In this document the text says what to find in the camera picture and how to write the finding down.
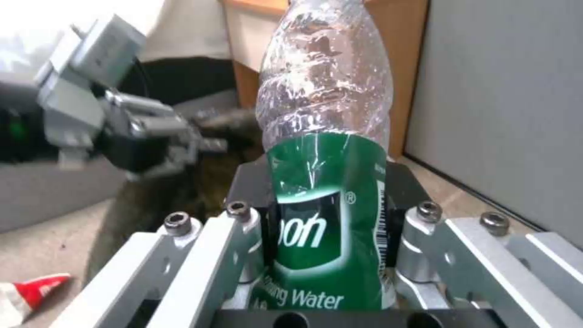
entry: screw head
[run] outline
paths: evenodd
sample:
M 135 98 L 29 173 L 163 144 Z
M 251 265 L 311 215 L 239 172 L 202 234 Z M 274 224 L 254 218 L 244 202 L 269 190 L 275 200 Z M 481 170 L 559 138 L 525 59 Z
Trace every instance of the screw head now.
M 180 237 L 190 232 L 192 223 L 186 212 L 174 212 L 164 219 L 164 227 L 170 236 Z
M 247 222 L 251 219 L 251 208 L 244 201 L 232 201 L 227 204 L 227 214 L 241 222 Z
M 417 205 L 417 214 L 423 222 L 438 223 L 443 210 L 439 204 L 432 201 L 422 201 Z
M 480 216 L 480 224 L 493 236 L 504 236 L 510 229 L 510 220 L 498 212 L 485 212 Z

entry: clear plastic bottle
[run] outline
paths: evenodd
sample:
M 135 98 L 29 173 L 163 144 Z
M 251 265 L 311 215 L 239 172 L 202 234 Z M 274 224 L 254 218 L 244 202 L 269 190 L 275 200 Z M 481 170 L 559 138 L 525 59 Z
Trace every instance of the clear plastic bottle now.
M 392 79 L 361 0 L 295 0 L 261 69 L 257 118 L 280 214 L 278 254 L 252 303 L 374 310 L 386 275 Z
M 264 147 L 313 132 L 357 134 L 387 151 L 393 84 L 361 0 L 293 0 L 261 67 Z

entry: mounting hole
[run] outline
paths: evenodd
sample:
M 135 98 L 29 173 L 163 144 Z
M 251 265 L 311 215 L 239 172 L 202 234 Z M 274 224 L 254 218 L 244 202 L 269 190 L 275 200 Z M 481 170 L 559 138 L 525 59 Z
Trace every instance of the mounting hole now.
M 431 211 L 431 212 L 437 210 L 437 204 L 434 203 L 434 202 L 432 202 L 432 201 L 424 201 L 421 204 L 421 207 L 423 207 L 425 210 L 428 210 L 428 211 Z
M 525 268 L 527 268 L 527 269 L 528 269 L 528 271 L 530 271 L 530 270 L 531 270 L 531 263 L 530 263 L 530 262 L 529 262 L 527 259 L 520 258 L 520 259 L 518 259 L 518 260 L 520 261 L 520 263 L 522 263 L 522 265 L 523 265 Z
M 449 264 L 450 266 L 453 266 L 455 264 L 455 256 L 452 252 L 447 252 L 445 254 L 445 261 L 447 262 L 447 264 Z
M 415 312 L 407 319 L 407 328 L 443 328 L 443 326 L 433 315 L 425 312 Z
M 184 219 L 183 214 L 173 214 L 168 218 L 168 222 L 170 223 L 179 223 Z
M 172 264 L 170 264 L 170 258 L 165 257 L 164 260 L 162 260 L 162 273 L 164 275 L 168 274 L 170 272 L 171 268 L 172 268 Z
M 504 216 L 502 216 L 502 214 L 500 214 L 500 213 L 488 212 L 484 216 L 496 224 L 506 223 L 506 218 Z
M 301 314 L 288 312 L 275 319 L 273 328 L 308 328 L 308 320 Z
M 240 201 L 234 201 L 231 204 L 229 204 L 229 207 L 233 210 L 240 210 L 245 207 L 245 203 L 242 203 Z

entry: black robotic component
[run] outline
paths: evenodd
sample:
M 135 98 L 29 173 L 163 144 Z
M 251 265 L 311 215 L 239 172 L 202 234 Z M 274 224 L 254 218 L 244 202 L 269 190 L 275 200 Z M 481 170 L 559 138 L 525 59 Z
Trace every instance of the black robotic component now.
M 38 88 L 33 85 L 0 81 L 0 162 L 54 160 L 58 156 L 57 147 L 45 138 L 43 109 L 37 97 Z M 136 173 L 164 162 L 170 137 L 136 137 L 124 111 L 106 113 L 94 153 L 102 153 L 117 168 Z

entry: black cable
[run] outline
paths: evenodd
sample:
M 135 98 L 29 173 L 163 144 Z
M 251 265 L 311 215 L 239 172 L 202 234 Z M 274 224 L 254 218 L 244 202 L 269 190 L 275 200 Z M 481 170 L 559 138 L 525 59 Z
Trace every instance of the black cable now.
M 144 68 L 144 66 L 142 65 L 142 63 L 140 62 L 139 59 L 135 59 L 134 63 L 136 65 L 136 69 L 138 70 L 138 75 L 140 77 L 140 80 L 142 81 L 142 85 L 144 88 L 144 97 L 146 98 L 150 98 L 150 88 L 151 88 L 151 81 L 150 78 L 146 72 L 146 69 Z

